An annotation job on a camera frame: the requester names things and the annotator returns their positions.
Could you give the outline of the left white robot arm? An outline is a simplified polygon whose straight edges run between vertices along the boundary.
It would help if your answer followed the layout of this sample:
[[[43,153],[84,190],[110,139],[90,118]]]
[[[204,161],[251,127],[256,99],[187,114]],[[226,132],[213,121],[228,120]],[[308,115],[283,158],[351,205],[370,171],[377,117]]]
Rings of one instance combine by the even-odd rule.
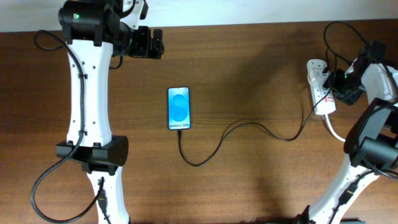
[[[113,135],[108,118],[111,58],[160,59],[162,30],[139,26],[145,1],[66,1],[58,19],[66,40],[71,71],[71,118],[58,157],[79,162],[94,193],[99,223],[130,223],[122,172],[129,141]]]

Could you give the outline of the blue Galaxy smartphone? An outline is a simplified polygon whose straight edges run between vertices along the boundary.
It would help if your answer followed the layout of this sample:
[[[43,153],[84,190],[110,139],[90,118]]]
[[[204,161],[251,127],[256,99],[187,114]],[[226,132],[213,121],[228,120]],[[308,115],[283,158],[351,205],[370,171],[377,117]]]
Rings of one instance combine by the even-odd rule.
[[[168,128],[170,130],[190,129],[190,91],[188,87],[169,88]]]

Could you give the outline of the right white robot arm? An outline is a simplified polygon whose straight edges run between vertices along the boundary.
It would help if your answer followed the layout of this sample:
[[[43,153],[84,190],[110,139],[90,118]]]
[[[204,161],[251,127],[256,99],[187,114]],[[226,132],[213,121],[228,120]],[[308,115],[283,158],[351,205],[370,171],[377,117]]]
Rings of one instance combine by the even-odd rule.
[[[347,71],[329,71],[327,62],[307,62],[315,114],[326,117],[335,101],[353,105],[362,93],[369,106],[344,138],[345,158],[320,199],[294,218],[294,223],[342,223],[360,193],[380,176],[397,178],[397,69],[384,58],[386,45],[361,47]]]

